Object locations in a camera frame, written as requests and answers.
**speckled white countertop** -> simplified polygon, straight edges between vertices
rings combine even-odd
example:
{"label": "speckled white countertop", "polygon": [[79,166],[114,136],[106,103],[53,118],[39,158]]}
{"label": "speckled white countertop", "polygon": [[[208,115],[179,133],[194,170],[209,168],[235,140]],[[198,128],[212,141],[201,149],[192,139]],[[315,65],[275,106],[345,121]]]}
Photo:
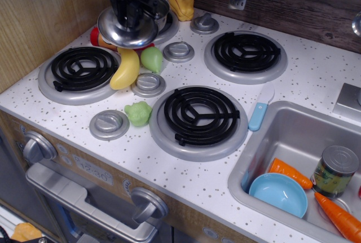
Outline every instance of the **speckled white countertop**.
{"label": "speckled white countertop", "polygon": [[[203,13],[197,10],[195,16]],[[212,17],[220,25],[216,33],[206,36],[193,33],[187,21],[180,24],[174,38],[158,46],[162,50],[168,43],[185,41],[196,53],[187,63],[175,64],[164,60],[164,70],[161,72],[167,84],[164,93],[190,85],[214,87],[237,99],[250,118],[263,85],[238,85],[224,81],[210,72],[203,61],[205,46],[212,38],[234,30],[249,30],[275,39],[287,53],[288,67],[273,81],[273,101],[292,101],[361,126],[360,122],[332,113],[344,82],[361,86],[361,55],[227,17]],[[65,48],[90,45],[89,35],[90,31]],[[39,68],[2,93],[0,108],[256,241],[317,242],[243,206],[230,194],[228,176],[242,154],[251,131],[236,152],[210,162],[189,162],[165,153],[151,138],[148,126],[131,125],[123,137],[103,142],[93,138],[89,132],[89,122],[94,115],[107,109],[123,111],[125,105],[142,100],[153,106],[161,95],[144,99],[126,88],[94,104],[61,105],[46,99],[39,91],[38,72]]]}

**tin can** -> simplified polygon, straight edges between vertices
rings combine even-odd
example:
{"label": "tin can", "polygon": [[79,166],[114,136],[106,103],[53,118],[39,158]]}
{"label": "tin can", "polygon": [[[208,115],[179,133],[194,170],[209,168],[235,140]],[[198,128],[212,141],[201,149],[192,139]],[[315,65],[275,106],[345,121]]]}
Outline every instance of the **tin can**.
{"label": "tin can", "polygon": [[313,189],[329,198],[338,198],[359,168],[359,158],[346,147],[327,147],[311,177]]}

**blue bowl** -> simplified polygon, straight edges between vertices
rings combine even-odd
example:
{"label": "blue bowl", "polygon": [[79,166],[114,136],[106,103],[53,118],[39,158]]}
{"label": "blue bowl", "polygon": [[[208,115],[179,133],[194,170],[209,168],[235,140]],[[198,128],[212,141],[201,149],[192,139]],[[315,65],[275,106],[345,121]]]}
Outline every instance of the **blue bowl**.
{"label": "blue bowl", "polygon": [[260,175],[251,184],[249,194],[300,218],[307,210],[305,191],[295,180],[283,174]]}

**toy carrot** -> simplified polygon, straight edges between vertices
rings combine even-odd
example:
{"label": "toy carrot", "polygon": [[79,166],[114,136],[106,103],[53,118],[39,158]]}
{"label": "toy carrot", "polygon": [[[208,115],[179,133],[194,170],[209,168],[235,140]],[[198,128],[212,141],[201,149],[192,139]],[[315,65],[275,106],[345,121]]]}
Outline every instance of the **toy carrot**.
{"label": "toy carrot", "polygon": [[357,218],[318,192],[315,192],[315,198],[344,238],[361,242],[361,222]]}
{"label": "toy carrot", "polygon": [[312,182],[310,179],[305,177],[294,167],[288,165],[287,163],[283,162],[282,160],[280,160],[276,157],[273,160],[273,162],[271,163],[271,166],[270,166],[268,172],[287,175],[288,177],[291,177],[292,179],[294,179],[298,184],[300,184],[303,189],[312,188]]}

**blue knife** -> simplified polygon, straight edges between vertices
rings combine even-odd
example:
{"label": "blue knife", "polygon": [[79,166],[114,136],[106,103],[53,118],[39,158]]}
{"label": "blue knife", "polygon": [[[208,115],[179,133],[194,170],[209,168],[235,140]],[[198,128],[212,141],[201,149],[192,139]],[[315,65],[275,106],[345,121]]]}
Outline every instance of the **blue knife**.
{"label": "blue knife", "polygon": [[262,91],[257,99],[257,104],[248,123],[248,129],[257,131],[261,127],[261,123],[266,114],[268,104],[275,96],[275,88],[271,82],[263,85]]}

